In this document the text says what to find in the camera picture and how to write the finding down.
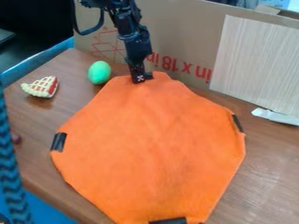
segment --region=wooden table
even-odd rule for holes
[[[24,186],[88,224],[111,220],[63,181],[49,147],[56,129],[101,89],[86,78],[94,61],[91,55],[68,50],[5,90],[11,126],[24,139],[17,147]],[[112,67],[117,75],[128,72],[126,66]],[[60,81],[52,99],[28,96],[19,87],[49,75]],[[212,91],[193,91],[234,111],[247,134],[246,158],[207,224],[299,223],[299,128],[253,117],[253,104]]]

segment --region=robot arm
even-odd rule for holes
[[[125,43],[126,62],[129,65],[132,81],[140,83],[152,79],[151,73],[145,73],[143,63],[145,58],[152,54],[150,33],[146,26],[140,24],[142,15],[135,0],[80,0],[80,3],[88,8],[101,9],[101,16],[94,28],[80,31],[73,15],[75,31],[80,35],[87,35],[99,30],[104,24],[104,12],[107,11],[118,30],[118,38]]]

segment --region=orange towel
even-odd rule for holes
[[[233,113],[166,73],[113,78],[59,132],[65,181],[116,223],[205,222],[245,156]]]

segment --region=green ball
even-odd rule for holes
[[[107,62],[99,60],[89,67],[87,77],[93,84],[104,84],[109,80],[110,74],[111,66]]]

